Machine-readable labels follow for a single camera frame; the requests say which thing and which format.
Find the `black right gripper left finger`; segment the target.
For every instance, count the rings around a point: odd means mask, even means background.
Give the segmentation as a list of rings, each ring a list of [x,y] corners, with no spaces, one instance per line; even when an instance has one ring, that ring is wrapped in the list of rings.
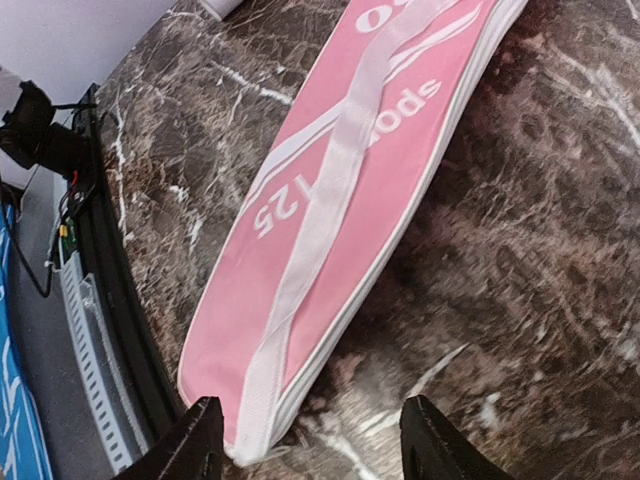
[[[155,446],[115,479],[220,480],[223,436],[220,400],[201,397]]]

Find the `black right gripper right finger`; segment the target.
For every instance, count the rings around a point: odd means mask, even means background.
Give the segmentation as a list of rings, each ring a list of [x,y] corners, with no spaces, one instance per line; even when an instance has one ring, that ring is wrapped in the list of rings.
[[[513,480],[423,395],[404,402],[399,425],[405,479]]]

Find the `pink racket cover bag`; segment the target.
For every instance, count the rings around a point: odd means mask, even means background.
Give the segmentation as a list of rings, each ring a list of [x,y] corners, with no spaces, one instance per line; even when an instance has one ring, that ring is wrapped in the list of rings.
[[[238,466],[279,441],[428,189],[521,1],[352,1],[257,171],[182,349]]]

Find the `white shuttlecock tube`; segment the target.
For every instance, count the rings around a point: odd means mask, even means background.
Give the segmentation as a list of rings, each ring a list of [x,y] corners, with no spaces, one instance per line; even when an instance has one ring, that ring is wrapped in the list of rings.
[[[199,3],[216,21],[222,21],[241,5],[243,0],[199,0]]]

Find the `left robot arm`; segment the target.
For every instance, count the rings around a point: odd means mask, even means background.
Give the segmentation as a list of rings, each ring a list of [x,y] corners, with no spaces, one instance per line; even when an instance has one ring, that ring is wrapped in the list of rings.
[[[1,150],[25,169],[40,165],[70,181],[87,150],[84,137],[57,122],[59,110],[93,110],[95,102],[54,105],[31,80],[19,80],[14,108],[2,116]]]

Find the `blue patterned mat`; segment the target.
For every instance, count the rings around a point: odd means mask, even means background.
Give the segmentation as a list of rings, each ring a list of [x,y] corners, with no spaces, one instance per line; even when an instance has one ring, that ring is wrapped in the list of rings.
[[[26,383],[9,316],[9,260],[12,241],[7,225],[14,209],[5,208],[1,222],[1,477],[51,479],[53,472],[35,400]]]

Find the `black front rail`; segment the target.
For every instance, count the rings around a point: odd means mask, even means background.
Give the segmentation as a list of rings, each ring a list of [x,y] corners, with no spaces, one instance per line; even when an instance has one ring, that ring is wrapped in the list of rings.
[[[110,403],[117,428],[137,460],[168,432],[182,408],[152,340],[117,226],[101,138],[106,115],[96,107],[98,89],[89,86],[81,97],[89,108],[72,119],[86,151],[77,171],[71,218],[85,285],[99,315],[99,342],[107,357],[103,377],[115,388]]]

